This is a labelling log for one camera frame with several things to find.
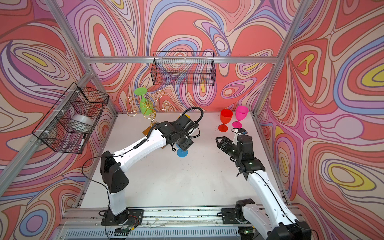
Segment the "red plastic wine glass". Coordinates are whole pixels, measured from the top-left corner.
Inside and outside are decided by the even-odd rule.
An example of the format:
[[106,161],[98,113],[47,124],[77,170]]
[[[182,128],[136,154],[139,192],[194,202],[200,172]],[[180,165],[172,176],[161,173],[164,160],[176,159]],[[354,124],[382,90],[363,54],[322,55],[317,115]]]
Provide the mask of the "red plastic wine glass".
[[227,124],[232,120],[233,112],[229,109],[221,110],[220,112],[220,121],[221,124],[218,126],[218,130],[220,132],[227,132],[228,126]]

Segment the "blue plastic wine glass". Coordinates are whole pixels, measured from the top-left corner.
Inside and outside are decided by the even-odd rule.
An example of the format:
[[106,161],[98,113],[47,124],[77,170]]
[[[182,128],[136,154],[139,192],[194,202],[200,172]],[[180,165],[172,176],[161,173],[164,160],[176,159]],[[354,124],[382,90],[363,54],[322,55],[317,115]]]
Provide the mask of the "blue plastic wine glass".
[[181,147],[179,145],[176,145],[177,146],[177,155],[179,158],[185,158],[187,155],[188,155],[188,150],[184,151],[181,149]]

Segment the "pink plastic wine glass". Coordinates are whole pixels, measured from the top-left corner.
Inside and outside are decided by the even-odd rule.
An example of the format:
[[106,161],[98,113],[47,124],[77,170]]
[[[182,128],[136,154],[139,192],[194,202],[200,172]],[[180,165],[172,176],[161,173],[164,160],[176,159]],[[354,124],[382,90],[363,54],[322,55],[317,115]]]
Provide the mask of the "pink plastic wine glass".
[[248,113],[249,113],[249,109],[247,107],[245,106],[237,107],[235,112],[236,121],[232,123],[233,128],[237,128],[237,129],[242,128],[241,121],[247,117]]

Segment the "green plastic wine glass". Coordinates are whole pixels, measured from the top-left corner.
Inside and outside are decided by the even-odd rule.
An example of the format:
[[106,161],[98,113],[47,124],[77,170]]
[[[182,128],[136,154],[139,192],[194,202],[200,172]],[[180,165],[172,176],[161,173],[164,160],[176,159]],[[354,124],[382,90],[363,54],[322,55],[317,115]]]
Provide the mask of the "green plastic wine glass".
[[148,89],[145,87],[140,87],[134,90],[136,96],[140,98],[140,111],[144,117],[149,117],[155,110],[153,103],[147,98]]

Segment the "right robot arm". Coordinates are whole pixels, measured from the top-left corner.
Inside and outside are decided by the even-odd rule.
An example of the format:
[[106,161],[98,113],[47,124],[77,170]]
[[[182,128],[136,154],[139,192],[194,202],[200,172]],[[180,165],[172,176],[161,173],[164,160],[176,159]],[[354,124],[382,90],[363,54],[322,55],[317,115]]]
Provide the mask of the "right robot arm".
[[216,144],[230,156],[239,170],[238,175],[251,185],[265,209],[262,213],[251,199],[237,201],[237,219],[241,223],[250,223],[265,240],[311,240],[312,234],[317,232],[305,221],[297,219],[272,186],[264,165],[254,156],[253,138],[238,135],[233,143],[227,137],[217,137]]

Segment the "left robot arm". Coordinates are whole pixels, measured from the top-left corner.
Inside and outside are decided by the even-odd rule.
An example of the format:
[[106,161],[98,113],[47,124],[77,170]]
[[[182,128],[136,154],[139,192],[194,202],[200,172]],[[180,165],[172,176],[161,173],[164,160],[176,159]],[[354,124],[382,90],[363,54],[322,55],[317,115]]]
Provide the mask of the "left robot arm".
[[175,147],[186,152],[193,145],[193,139],[200,136],[193,135],[193,132],[199,128],[203,116],[202,108],[188,108],[176,121],[153,124],[148,134],[132,145],[114,153],[106,151],[98,157],[101,160],[101,185],[106,188],[109,200],[108,209],[101,215],[102,226],[135,228],[141,224],[139,217],[130,213],[126,204],[125,188],[129,184],[126,172],[139,160],[167,145],[174,152],[177,151]]

